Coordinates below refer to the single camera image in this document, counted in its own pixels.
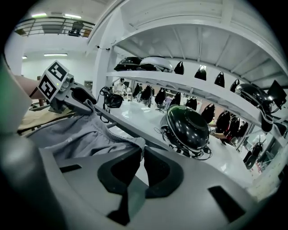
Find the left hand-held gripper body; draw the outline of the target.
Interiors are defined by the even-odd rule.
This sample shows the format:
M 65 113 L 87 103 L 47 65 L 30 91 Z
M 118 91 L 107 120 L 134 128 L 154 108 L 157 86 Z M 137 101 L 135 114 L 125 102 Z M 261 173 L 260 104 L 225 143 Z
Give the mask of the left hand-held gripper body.
M 61 114 L 67 107 L 64 99 L 73 83 L 74 76 L 56 60 L 44 71 L 37 88 L 49 102 L 49 110 Z

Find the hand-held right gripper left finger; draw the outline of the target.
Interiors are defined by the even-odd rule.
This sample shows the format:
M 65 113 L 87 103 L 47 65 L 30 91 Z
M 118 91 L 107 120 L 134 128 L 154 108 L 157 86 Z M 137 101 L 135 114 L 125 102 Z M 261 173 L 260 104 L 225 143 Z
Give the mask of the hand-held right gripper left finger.
M 142 208 L 140 148 L 60 161 L 40 154 L 67 227 L 126 227 Z

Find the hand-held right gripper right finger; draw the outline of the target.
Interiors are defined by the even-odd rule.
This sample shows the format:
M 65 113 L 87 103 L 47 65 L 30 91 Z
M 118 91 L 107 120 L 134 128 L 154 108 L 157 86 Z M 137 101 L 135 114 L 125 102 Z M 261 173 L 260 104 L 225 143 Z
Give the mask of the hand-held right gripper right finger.
M 256 204 L 239 184 L 207 163 L 146 147 L 149 188 L 145 230 L 221 230 Z

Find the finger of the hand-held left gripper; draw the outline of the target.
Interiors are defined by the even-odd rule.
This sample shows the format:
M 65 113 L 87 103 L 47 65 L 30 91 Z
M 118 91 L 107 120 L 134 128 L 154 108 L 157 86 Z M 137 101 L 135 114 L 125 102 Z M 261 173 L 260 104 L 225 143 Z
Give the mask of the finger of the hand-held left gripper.
M 86 87 L 70 87 L 65 90 L 65 105 L 74 112 L 92 112 L 96 98 Z

